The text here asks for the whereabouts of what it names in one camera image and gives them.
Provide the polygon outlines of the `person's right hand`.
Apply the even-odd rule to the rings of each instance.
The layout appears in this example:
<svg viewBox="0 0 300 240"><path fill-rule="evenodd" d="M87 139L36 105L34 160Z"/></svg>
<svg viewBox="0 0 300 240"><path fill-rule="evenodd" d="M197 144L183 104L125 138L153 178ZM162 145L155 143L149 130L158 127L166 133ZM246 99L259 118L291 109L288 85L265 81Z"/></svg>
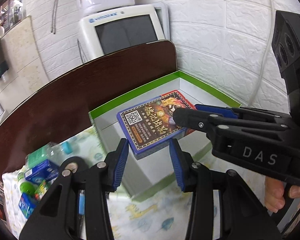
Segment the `person's right hand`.
<svg viewBox="0 0 300 240"><path fill-rule="evenodd" d="M285 205L284 195L284 185L282 181L266 177L264 181L265 194L264 194L264 204L266 208L274 213L277 213ZM291 199L300 198L300 186L291 186L288 196Z"/></svg>

